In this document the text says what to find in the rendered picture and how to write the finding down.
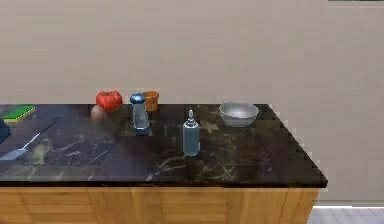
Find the orange brown cup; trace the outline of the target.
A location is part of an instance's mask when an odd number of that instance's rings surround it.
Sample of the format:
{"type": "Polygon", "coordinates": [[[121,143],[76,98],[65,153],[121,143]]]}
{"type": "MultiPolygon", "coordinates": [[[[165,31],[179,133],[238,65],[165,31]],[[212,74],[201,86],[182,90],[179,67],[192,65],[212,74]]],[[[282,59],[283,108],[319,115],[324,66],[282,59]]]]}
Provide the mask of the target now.
{"type": "Polygon", "coordinates": [[[158,108],[158,99],[159,93],[156,91],[146,91],[144,92],[145,100],[145,108],[147,111],[153,112],[158,108]]]}

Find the green yellow sponge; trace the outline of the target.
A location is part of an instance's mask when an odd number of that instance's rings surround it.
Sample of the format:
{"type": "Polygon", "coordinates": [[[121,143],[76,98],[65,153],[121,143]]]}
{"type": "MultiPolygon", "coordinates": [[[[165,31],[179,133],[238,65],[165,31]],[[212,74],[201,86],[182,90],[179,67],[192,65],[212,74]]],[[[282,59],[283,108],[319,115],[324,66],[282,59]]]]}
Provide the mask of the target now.
{"type": "Polygon", "coordinates": [[[33,113],[35,111],[36,107],[32,105],[24,105],[19,106],[15,108],[13,111],[5,114],[2,119],[5,122],[18,122],[25,116],[28,116],[29,114],[33,113]]]}

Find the pale brown egg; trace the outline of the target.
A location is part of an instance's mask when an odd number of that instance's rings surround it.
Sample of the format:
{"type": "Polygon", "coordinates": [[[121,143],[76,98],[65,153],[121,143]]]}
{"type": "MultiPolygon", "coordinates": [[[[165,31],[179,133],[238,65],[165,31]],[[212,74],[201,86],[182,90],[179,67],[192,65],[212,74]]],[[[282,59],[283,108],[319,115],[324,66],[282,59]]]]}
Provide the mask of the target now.
{"type": "Polygon", "coordinates": [[[105,111],[99,105],[94,105],[90,112],[90,117],[93,121],[102,121],[105,119],[105,111]]]}

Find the blue grey pepper mill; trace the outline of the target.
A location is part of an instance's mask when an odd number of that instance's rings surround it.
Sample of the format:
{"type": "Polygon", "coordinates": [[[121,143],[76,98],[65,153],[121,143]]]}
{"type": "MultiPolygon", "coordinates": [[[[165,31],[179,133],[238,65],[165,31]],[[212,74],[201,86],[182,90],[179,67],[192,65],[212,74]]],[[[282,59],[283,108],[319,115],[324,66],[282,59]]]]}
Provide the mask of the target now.
{"type": "Polygon", "coordinates": [[[136,136],[147,136],[150,132],[145,101],[146,97],[142,93],[134,93],[130,96],[133,110],[133,127],[136,136]]]}

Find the red tomato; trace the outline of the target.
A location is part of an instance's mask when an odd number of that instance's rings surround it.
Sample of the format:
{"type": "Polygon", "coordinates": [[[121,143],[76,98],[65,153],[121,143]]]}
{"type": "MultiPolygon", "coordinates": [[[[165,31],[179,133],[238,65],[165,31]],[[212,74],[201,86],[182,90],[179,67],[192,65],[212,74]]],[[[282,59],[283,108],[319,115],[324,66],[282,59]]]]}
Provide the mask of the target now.
{"type": "Polygon", "coordinates": [[[96,95],[96,104],[105,111],[111,112],[118,109],[123,104],[123,100],[118,91],[102,91],[96,95]]]}

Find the wooden counter with dark worktop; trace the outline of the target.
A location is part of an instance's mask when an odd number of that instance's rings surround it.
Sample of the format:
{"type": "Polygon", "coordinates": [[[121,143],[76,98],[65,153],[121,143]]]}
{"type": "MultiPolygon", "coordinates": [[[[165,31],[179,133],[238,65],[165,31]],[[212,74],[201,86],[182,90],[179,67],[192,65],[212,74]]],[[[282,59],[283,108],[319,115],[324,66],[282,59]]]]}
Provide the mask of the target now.
{"type": "Polygon", "coordinates": [[[129,106],[40,105],[11,125],[0,157],[0,224],[306,224],[327,179],[268,105],[244,128],[217,105],[161,105],[146,137],[129,106]],[[183,152],[192,109],[200,151],[183,152]]]}

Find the grey metal bowl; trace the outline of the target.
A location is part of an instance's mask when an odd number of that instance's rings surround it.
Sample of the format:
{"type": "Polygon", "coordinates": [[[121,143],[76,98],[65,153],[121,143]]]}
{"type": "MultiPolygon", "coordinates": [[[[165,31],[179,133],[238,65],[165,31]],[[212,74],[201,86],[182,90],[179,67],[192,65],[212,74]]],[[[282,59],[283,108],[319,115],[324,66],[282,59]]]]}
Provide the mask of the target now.
{"type": "Polygon", "coordinates": [[[246,127],[256,120],[259,109],[249,103],[223,102],[219,106],[219,111],[227,126],[246,127]]]}

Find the grey soap bottle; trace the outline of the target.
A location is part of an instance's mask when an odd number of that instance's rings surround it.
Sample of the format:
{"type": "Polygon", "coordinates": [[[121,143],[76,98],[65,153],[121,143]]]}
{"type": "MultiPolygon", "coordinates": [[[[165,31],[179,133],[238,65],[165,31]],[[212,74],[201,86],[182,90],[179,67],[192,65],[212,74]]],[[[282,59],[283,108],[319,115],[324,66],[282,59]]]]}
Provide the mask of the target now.
{"type": "Polygon", "coordinates": [[[192,109],[188,112],[188,119],[183,124],[183,152],[186,156],[196,156],[200,151],[199,124],[194,119],[192,109]]]}

